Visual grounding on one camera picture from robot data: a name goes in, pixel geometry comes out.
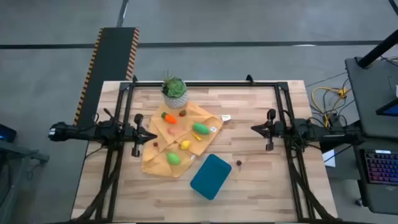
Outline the large grey desk top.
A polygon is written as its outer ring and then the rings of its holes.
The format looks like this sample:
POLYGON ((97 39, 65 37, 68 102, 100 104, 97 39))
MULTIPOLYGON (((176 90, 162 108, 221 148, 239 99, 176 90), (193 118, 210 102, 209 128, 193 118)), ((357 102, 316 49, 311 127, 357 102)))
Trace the large grey desk top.
POLYGON ((374 138, 398 139, 398 116, 376 111, 397 98, 398 67, 377 60, 368 68, 358 66, 355 58, 345 60, 363 133, 374 138))

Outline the blue-screen tablet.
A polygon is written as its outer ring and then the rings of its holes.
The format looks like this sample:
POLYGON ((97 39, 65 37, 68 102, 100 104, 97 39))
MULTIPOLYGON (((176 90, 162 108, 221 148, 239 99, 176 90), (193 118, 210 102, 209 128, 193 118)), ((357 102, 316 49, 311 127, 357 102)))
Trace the blue-screen tablet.
POLYGON ((398 117, 398 98, 376 110, 379 116, 395 116, 398 117))

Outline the white paper sheet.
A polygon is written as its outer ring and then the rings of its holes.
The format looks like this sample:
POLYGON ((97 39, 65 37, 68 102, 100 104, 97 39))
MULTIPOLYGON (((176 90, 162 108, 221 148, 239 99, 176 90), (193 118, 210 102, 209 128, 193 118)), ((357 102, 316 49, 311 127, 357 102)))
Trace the white paper sheet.
POLYGON ((323 158, 323 163, 327 167, 336 167, 336 162, 335 162, 335 150, 332 149, 328 152, 324 152, 322 154, 323 158))

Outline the orange cloth napkin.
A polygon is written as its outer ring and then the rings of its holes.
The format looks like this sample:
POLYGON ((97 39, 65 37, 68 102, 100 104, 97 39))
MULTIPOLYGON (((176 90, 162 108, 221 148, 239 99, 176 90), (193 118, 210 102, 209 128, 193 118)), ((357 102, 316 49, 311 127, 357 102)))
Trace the orange cloth napkin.
POLYGON ((196 104, 187 103, 184 108, 180 109, 171 109, 166 104, 161 104, 149 120, 148 131, 156 134, 157 138, 144 144, 141 162, 142 171, 162 177, 180 177, 206 151, 221 130, 222 125, 223 121, 220 117, 207 112, 196 104), (187 111, 186 116, 179 116, 181 110, 187 111), (161 118, 163 112, 174 116, 177 119, 177 124, 164 121, 161 118), (194 132, 194 123, 206 125, 210 130, 209 135, 194 132), (169 128, 173 128, 175 134, 169 134, 169 128), (195 139, 191 133, 197 134, 202 138, 202 141, 195 139), (188 150, 181 150, 180 148, 180 143, 184 140, 191 142, 188 150), (168 152, 178 154, 181 163, 177 166, 168 164, 166 156, 168 152))

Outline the round green toy lime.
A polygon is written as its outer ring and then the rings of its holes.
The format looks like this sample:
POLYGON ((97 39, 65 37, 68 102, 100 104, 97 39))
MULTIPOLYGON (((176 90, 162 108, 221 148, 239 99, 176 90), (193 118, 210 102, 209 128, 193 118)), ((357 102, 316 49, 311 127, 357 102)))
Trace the round green toy lime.
POLYGON ((174 152, 168 152, 166 153, 166 156, 168 164, 172 166, 177 166, 181 163, 180 157, 174 152))

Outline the orange toy carrot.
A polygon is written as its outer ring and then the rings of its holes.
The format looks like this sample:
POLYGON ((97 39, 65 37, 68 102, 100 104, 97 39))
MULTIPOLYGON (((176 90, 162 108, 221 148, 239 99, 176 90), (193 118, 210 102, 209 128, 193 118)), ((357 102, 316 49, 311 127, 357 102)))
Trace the orange toy carrot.
POLYGON ((166 113, 166 112, 163 112, 163 113, 161 114, 161 118, 162 118, 164 121, 166 121, 166 122, 168 122, 168 123, 170 123, 170 124, 177 124, 177 119, 176 119, 174 116, 172 116, 171 114, 168 114, 168 113, 166 113))

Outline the backlit computer keyboard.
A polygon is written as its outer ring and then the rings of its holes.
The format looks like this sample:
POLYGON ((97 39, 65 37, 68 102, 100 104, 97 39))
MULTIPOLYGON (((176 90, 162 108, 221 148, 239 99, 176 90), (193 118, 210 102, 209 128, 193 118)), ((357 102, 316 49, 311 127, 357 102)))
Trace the backlit computer keyboard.
POLYGON ((398 154, 391 151, 365 151, 364 162, 370 183, 398 185, 398 154))

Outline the teal plastic tupperware container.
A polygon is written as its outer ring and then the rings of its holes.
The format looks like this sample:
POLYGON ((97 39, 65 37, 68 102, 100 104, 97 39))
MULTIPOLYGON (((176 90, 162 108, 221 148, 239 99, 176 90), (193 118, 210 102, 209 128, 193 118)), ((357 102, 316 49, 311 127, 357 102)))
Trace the teal plastic tupperware container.
POLYGON ((210 154, 190 182, 193 190, 213 200, 229 176, 232 167, 214 154, 210 154))

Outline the grey metal stand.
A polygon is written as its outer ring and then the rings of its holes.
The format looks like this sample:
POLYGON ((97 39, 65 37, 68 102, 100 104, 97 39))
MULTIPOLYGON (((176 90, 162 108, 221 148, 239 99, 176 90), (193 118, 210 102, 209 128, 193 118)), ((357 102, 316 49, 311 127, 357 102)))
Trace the grey metal stand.
POLYGON ((0 224, 10 222, 31 159, 44 165, 48 163, 49 155, 0 141, 0 224))

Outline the potted green succulent plant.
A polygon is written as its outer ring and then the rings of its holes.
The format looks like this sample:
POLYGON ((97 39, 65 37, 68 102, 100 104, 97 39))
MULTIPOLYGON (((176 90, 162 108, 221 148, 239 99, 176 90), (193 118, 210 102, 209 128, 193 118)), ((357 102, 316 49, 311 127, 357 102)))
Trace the potted green succulent plant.
POLYGON ((161 92, 165 104, 171 109, 180 109, 187 104, 188 95, 185 82, 179 77, 171 76, 169 72, 166 73, 163 80, 161 92))

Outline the long green toy mango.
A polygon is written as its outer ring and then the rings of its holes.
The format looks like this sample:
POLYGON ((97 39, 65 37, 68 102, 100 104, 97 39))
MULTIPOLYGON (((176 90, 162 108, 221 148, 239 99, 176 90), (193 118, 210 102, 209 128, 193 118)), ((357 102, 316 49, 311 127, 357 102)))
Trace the long green toy mango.
POLYGON ((193 130, 194 132, 202 135, 209 135, 210 130, 209 128, 204 125, 203 123, 194 123, 193 124, 193 130))

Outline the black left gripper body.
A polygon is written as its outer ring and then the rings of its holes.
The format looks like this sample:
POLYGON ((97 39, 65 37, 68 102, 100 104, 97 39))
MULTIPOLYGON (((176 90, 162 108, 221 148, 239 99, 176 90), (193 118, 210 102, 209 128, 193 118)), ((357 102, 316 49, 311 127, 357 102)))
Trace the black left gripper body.
POLYGON ((144 117, 142 114, 136 114, 134 117, 134 123, 136 127, 133 127, 130 123, 126 123, 124 126, 124 141, 125 142, 133 142, 134 146, 131 151, 131 156, 139 157, 140 152, 138 150, 138 145, 140 142, 140 135, 141 135, 141 124, 144 117))

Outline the small grey keyboard desk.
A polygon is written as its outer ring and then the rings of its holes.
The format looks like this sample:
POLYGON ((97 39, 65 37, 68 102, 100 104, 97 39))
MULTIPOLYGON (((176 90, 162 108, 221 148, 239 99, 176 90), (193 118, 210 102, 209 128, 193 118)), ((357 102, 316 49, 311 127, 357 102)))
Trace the small grey keyboard desk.
POLYGON ((364 152, 391 151, 398 154, 398 142, 367 139, 354 147, 360 180, 358 186, 364 206, 373 213, 398 215, 398 185, 372 184, 365 171, 364 152))

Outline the black device with blue light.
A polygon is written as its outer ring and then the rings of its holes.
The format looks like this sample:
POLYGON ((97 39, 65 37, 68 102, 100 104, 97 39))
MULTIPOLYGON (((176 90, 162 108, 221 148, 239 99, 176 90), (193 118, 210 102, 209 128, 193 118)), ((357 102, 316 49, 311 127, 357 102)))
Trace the black device with blue light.
POLYGON ((17 132, 3 124, 0 124, 0 140, 13 143, 16 138, 17 132))

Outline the black desk support bar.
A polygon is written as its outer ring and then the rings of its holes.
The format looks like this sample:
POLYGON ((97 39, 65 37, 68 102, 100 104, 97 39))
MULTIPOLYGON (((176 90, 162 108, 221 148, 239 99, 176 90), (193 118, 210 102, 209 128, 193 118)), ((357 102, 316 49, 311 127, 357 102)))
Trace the black desk support bar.
POLYGON ((326 153, 340 145, 342 145, 342 143, 338 141, 320 141, 320 149, 322 153, 326 153))

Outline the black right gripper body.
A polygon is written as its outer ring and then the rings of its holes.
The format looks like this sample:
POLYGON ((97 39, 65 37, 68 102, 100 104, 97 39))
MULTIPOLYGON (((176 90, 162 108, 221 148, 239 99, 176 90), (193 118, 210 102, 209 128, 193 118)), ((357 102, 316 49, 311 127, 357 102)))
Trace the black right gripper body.
POLYGON ((268 132, 267 134, 268 143, 266 144, 266 151, 272 151, 274 149, 273 137, 281 136, 284 130, 283 123, 281 121, 277 121, 275 123, 274 122, 275 118, 276 118, 276 110, 270 109, 267 112, 267 122, 266 122, 266 127, 268 132))

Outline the black hazard-striped floor ramp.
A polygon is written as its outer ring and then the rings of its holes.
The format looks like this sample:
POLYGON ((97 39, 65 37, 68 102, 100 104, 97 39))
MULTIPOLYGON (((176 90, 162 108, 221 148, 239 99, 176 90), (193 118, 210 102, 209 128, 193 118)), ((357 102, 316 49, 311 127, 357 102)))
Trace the black hazard-striped floor ramp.
POLYGON ((84 128, 93 124, 103 82, 133 80, 138 42, 136 27, 100 29, 73 119, 74 126, 84 128))

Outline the black diagonal pole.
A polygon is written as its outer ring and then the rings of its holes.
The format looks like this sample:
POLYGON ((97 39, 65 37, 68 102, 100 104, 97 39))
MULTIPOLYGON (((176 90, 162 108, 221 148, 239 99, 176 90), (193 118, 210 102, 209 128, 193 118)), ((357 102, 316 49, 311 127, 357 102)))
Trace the black diagonal pole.
POLYGON ((361 68, 367 68, 377 58, 381 57, 385 52, 391 49, 393 46, 398 44, 398 29, 395 30, 391 35, 384 39, 380 44, 373 48, 368 54, 357 61, 357 65, 361 68))

